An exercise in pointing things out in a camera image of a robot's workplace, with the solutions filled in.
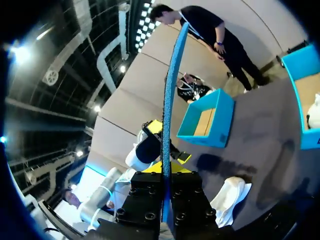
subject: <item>black pants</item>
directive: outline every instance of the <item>black pants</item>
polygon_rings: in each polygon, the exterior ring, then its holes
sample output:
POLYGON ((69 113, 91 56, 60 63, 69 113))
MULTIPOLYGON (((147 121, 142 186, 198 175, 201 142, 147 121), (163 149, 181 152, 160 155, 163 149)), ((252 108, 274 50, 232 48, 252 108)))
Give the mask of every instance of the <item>black pants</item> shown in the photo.
POLYGON ((245 75, 244 69, 251 77, 253 77, 256 84, 264 86, 268 84, 266 79, 262 76, 260 70, 248 57, 243 47, 237 47, 233 50, 227 50, 224 57, 224 63, 229 68, 231 73, 243 84, 244 88, 248 91, 252 89, 251 84, 245 75))

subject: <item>man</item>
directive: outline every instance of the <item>man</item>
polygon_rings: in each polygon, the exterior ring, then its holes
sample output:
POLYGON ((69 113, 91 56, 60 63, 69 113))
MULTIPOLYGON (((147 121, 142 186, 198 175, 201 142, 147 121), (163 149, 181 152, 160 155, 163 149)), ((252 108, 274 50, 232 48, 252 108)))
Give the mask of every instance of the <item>man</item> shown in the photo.
POLYGON ((210 87, 204 85, 200 78, 187 73, 182 78, 177 79, 176 86, 178 96, 188 104, 213 92, 210 87))
POLYGON ((167 5, 155 6, 150 19, 159 21, 165 25, 180 21, 183 25, 189 22, 189 33, 204 45, 219 60, 223 61, 232 74, 243 84, 246 93, 252 86, 242 68, 253 77, 258 86, 267 84, 261 72, 248 57, 243 45, 228 29, 225 22, 212 12, 200 6, 186 6, 179 11, 173 10, 167 5))
MULTIPOLYGON (((75 206, 76 209, 79 209, 80 205, 82 204, 79 198, 68 188, 62 191, 62 200, 66 201, 69 205, 75 206)), ((101 210, 113 215, 114 208, 115 204, 109 200, 106 205, 101 208, 101 210)))

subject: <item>cardboard box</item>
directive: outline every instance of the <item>cardboard box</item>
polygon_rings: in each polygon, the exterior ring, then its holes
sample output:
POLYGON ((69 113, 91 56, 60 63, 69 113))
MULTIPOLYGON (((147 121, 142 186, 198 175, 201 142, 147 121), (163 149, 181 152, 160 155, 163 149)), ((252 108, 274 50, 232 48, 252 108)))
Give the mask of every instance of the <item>cardboard box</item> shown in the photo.
POLYGON ((320 92, 320 57, 314 45, 301 48, 282 58, 294 89, 300 112, 301 149, 320 148, 320 129, 308 129, 307 112, 320 92))
POLYGON ((304 130, 309 130, 307 124, 307 113, 315 103, 316 94, 320 93, 320 73, 300 78, 294 81, 298 97, 301 102, 302 115, 304 118, 304 130))
POLYGON ((221 88, 189 104, 177 137, 192 144, 224 148, 227 144, 234 100, 221 88))

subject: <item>blue light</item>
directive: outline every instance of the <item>blue light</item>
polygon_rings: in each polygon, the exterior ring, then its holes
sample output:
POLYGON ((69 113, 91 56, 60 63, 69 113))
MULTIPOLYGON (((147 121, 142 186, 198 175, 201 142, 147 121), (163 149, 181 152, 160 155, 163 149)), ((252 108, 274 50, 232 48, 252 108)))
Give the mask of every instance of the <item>blue light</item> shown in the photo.
POLYGON ((7 138, 5 136, 0 137, 0 142, 3 144, 7 141, 7 138))

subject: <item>yellow part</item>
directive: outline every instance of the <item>yellow part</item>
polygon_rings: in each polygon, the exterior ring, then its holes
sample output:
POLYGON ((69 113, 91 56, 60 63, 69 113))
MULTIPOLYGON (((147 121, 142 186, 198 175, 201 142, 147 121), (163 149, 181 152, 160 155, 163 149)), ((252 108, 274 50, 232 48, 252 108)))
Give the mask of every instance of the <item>yellow part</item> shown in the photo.
MULTIPOLYGON (((162 162, 159 161, 157 162, 155 165, 147 168, 146 170, 142 171, 143 173, 158 173, 160 174, 162 172, 162 162)), ((175 161, 171 162, 171 173, 175 174, 177 172, 181 172, 181 173, 191 173, 190 170, 183 168, 180 164, 178 164, 175 161)))
POLYGON ((149 123, 147 128, 152 134, 157 134, 162 130, 162 122, 153 120, 151 123, 149 123))
POLYGON ((190 155, 185 161, 183 161, 183 160, 181 160, 181 159, 179 159, 179 158, 177 159, 177 161, 178 161, 180 164, 183 165, 183 164, 185 164, 186 162, 189 161, 189 159, 191 158, 191 156, 192 156, 192 155, 190 155))
POLYGON ((176 163, 175 161, 171 162, 171 173, 176 174, 177 172, 181 172, 183 174, 191 173, 190 170, 184 168, 180 164, 176 163))

